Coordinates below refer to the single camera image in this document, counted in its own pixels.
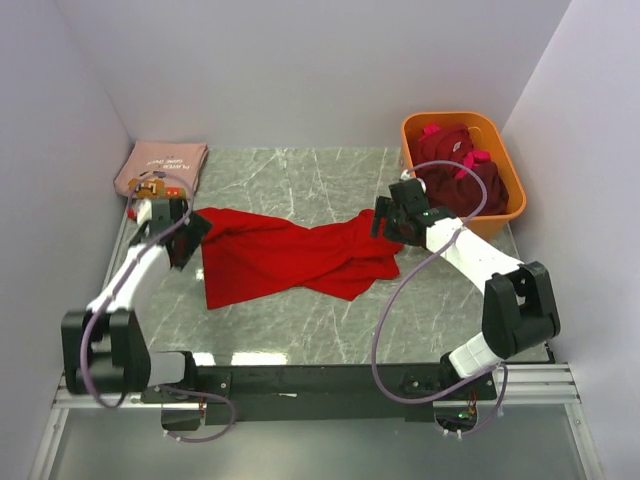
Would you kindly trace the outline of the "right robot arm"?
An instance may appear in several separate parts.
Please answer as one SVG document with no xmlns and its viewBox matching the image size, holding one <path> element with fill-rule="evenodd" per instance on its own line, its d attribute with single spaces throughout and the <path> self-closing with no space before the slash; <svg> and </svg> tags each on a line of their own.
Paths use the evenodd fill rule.
<svg viewBox="0 0 640 480">
<path fill-rule="evenodd" d="M 389 196 L 376 200 L 371 235 L 425 248 L 463 274 L 483 296 L 481 329 L 442 356 L 435 398 L 464 397 L 477 378 L 559 335 L 559 314 L 544 265 L 504 254 L 448 208 L 430 206 L 416 178 L 392 184 L 389 191 Z"/>
</svg>

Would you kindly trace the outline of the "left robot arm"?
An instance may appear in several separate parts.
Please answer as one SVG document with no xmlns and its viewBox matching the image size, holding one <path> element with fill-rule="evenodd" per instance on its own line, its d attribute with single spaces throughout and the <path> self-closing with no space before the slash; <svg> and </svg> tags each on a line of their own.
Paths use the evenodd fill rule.
<svg viewBox="0 0 640 480">
<path fill-rule="evenodd" d="M 84 310 L 61 322 L 64 380 L 72 395 L 141 393 L 152 362 L 139 316 L 172 270 L 190 261 L 212 224 L 185 199 L 144 199 L 133 210 L 137 230 L 119 269 Z"/>
</svg>

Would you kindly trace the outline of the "bright red t-shirt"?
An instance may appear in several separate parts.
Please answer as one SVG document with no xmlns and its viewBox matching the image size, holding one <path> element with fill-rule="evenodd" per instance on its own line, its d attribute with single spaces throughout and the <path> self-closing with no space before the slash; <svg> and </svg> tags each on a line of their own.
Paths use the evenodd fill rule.
<svg viewBox="0 0 640 480">
<path fill-rule="evenodd" d="M 403 246 L 370 236 L 371 209 L 311 228 L 233 209 L 198 214 L 212 224 L 201 243 L 210 310 L 292 288 L 352 301 L 375 281 L 400 274 L 395 255 Z"/>
</svg>

